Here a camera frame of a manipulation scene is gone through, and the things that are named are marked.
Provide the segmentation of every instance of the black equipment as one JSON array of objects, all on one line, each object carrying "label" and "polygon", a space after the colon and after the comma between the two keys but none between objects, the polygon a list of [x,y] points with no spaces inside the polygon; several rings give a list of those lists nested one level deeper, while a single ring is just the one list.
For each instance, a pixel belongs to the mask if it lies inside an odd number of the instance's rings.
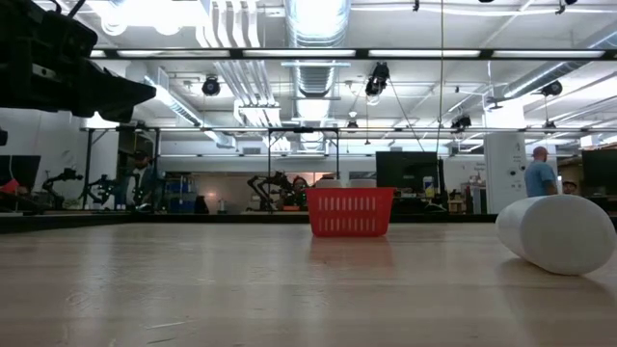
[{"label": "black equipment", "polygon": [[206,96],[216,96],[221,92],[221,85],[219,84],[219,79],[216,76],[207,76],[205,78],[205,82],[203,82],[203,86],[201,86],[201,91]]},{"label": "black equipment", "polygon": [[9,132],[0,128],[0,147],[6,146],[9,141]]},{"label": "black equipment", "polygon": [[366,95],[376,96],[381,94],[388,85],[388,80],[388,63],[377,63],[377,66],[373,70],[373,73],[371,73],[368,83],[366,84],[366,89],[364,90]]},{"label": "black equipment", "polygon": [[439,185],[437,152],[378,151],[376,153],[377,186],[424,192],[423,178],[433,177]]},{"label": "black equipment", "polygon": [[77,174],[77,171],[71,168],[65,168],[63,173],[60,173],[55,177],[47,178],[42,183],[42,189],[45,192],[47,192],[53,199],[53,202],[51,204],[52,208],[55,210],[61,210],[64,208],[63,205],[65,203],[65,198],[54,190],[55,182],[58,182],[58,181],[66,182],[68,180],[82,180],[83,178],[84,178],[83,175]]},{"label": "black equipment", "polygon": [[287,180],[287,176],[282,172],[275,172],[271,177],[255,175],[253,178],[247,181],[249,187],[251,187],[259,196],[259,210],[260,211],[274,211],[277,207],[274,201],[270,198],[271,192],[266,192],[264,186],[274,185],[281,188],[279,193],[282,196],[294,197],[293,185]]},{"label": "black equipment", "polygon": [[0,155],[0,186],[15,179],[32,192],[39,172],[39,155]]},{"label": "black equipment", "polygon": [[471,126],[471,118],[469,115],[461,115],[452,120],[451,129],[455,129],[454,133],[460,133]]},{"label": "black equipment", "polygon": [[547,96],[558,96],[563,92],[563,86],[561,85],[561,83],[559,81],[554,81],[552,83],[549,83],[548,85],[546,85],[544,88],[542,88],[540,90],[540,94],[542,94],[544,97]]},{"label": "black equipment", "polygon": [[585,191],[617,195],[617,149],[584,150],[582,170]]},{"label": "black equipment", "polygon": [[0,107],[70,111],[129,122],[156,89],[114,75],[89,60],[98,36],[69,15],[30,0],[0,0]]},{"label": "black equipment", "polygon": [[[87,189],[82,193],[80,199],[84,197],[84,194],[88,194],[93,199],[94,203],[105,204],[109,197],[114,194],[114,190],[119,186],[118,182],[113,179],[107,178],[107,174],[103,174],[98,180],[92,183],[88,183]],[[96,187],[98,195],[93,193],[92,189]]]}]

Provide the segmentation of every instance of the ventilation duct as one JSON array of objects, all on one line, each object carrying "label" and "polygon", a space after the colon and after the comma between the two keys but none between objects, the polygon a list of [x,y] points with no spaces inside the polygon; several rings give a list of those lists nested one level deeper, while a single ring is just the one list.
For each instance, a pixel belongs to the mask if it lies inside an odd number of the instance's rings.
[{"label": "ventilation duct", "polygon": [[[617,47],[617,22],[579,43],[577,49],[615,49]],[[495,89],[497,101],[504,101],[533,93],[547,84],[586,66],[589,61],[549,62],[529,72],[522,78]],[[458,105],[457,109],[468,110],[482,102],[482,96],[472,95]]]},{"label": "ventilation duct", "polygon": [[[291,47],[334,48],[343,45],[351,0],[285,0],[285,10]],[[296,110],[302,119],[320,123],[328,116],[330,101],[323,98],[332,95],[336,74],[336,67],[294,67],[296,96],[314,98],[296,101]],[[303,134],[303,140],[310,142],[306,148],[319,147],[309,134]]]}]

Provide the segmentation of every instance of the spotlight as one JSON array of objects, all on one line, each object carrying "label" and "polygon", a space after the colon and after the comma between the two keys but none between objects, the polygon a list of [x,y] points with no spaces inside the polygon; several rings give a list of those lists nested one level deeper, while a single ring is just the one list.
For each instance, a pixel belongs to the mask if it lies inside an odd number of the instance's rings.
[{"label": "spotlight", "polygon": [[544,97],[549,95],[557,96],[560,95],[561,92],[563,92],[563,86],[559,83],[559,81],[554,81],[540,90],[540,94]]},{"label": "spotlight", "polygon": [[219,84],[219,78],[217,76],[207,76],[201,91],[206,96],[216,96],[221,92],[221,85]]},{"label": "spotlight", "polygon": [[382,91],[386,88],[389,79],[389,68],[387,63],[377,63],[377,66],[371,73],[370,79],[366,84],[366,95],[368,96],[376,96],[382,93]]},{"label": "spotlight", "polygon": [[462,115],[452,120],[452,125],[450,126],[450,128],[455,129],[454,133],[456,134],[456,133],[463,132],[463,130],[465,130],[466,128],[470,126],[471,126],[471,118],[469,117],[469,115]]}]

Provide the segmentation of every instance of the hanging wire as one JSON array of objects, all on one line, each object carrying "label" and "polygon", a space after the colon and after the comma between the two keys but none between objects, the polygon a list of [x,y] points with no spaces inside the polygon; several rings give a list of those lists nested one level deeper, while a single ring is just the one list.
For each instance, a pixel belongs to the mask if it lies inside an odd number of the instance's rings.
[{"label": "hanging wire", "polygon": [[58,1],[56,0],[49,0],[49,1],[54,3],[54,5],[56,5],[56,10],[55,10],[56,13],[58,14],[62,13],[62,7],[60,6],[60,4],[58,4]]},{"label": "hanging wire", "polygon": [[77,4],[75,4],[75,6],[70,10],[70,12],[68,13],[67,17],[69,17],[69,18],[75,17],[75,15],[77,14],[77,12],[79,12],[81,7],[84,6],[85,2],[86,2],[86,0],[79,0],[77,2]]},{"label": "hanging wire", "polygon": [[394,96],[396,97],[396,102],[398,102],[398,107],[401,108],[401,112],[403,113],[403,117],[405,117],[405,120],[407,121],[407,124],[409,125],[409,128],[412,129],[412,133],[414,134],[414,138],[417,141],[417,144],[420,145],[420,148],[422,149],[422,151],[424,151],[424,147],[422,146],[422,142],[420,141],[419,137],[416,134],[416,131],[414,130],[414,127],[412,126],[412,123],[409,121],[409,118],[407,117],[407,114],[405,113],[405,108],[403,107],[403,104],[401,103],[401,100],[398,98],[398,93],[396,92],[396,88],[394,87],[394,84],[392,83],[391,79],[389,80],[389,84],[392,86],[392,91],[394,92]]},{"label": "hanging wire", "polygon": [[368,141],[368,95],[364,98],[364,101],[366,101],[365,103],[365,107],[366,107],[366,142],[364,143],[364,145],[370,145],[370,141]]},{"label": "hanging wire", "polygon": [[442,0],[442,65],[441,65],[441,71],[440,71],[440,112],[438,114],[438,128],[437,128],[437,146],[435,148],[436,152],[440,151],[440,135],[442,132],[442,122],[443,122],[443,46],[444,46],[444,42],[445,42],[445,37],[444,37],[444,24],[443,24],[443,1]]}]

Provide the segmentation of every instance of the plastic basket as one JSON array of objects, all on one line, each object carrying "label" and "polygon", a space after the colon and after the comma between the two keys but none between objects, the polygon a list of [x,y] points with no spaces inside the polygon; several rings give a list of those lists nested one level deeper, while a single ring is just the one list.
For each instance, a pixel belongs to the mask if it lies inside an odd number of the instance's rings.
[{"label": "plastic basket", "polygon": [[385,235],[393,196],[394,188],[307,189],[312,233],[319,237]]}]

